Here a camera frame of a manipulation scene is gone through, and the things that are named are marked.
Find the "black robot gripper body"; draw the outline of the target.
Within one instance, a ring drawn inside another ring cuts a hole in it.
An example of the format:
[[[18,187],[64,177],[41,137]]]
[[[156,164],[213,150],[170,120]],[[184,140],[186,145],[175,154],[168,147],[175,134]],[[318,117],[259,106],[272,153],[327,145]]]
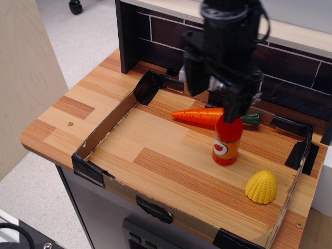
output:
[[[263,75],[252,53],[263,42],[258,37],[262,5],[202,5],[201,14],[203,30],[183,33],[185,53],[200,58],[205,71],[226,87],[252,84],[258,101]]]

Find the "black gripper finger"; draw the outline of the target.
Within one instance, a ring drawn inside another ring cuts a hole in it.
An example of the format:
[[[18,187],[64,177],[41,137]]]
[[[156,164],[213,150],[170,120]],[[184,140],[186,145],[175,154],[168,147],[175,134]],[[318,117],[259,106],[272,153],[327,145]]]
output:
[[[232,123],[245,115],[254,103],[256,89],[252,84],[232,84],[226,87],[224,99],[224,121]]]
[[[209,88],[210,75],[204,62],[190,53],[184,53],[184,67],[189,91],[196,96]]]

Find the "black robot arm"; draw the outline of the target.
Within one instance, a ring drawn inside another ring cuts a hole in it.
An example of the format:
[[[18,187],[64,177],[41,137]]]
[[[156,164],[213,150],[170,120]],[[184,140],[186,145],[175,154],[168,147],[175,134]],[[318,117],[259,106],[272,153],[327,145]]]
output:
[[[268,16],[260,1],[203,1],[201,14],[203,31],[184,33],[188,88],[196,96],[212,77],[224,84],[224,122],[232,123],[260,100],[264,76],[253,52],[269,37],[258,37],[260,19]]]

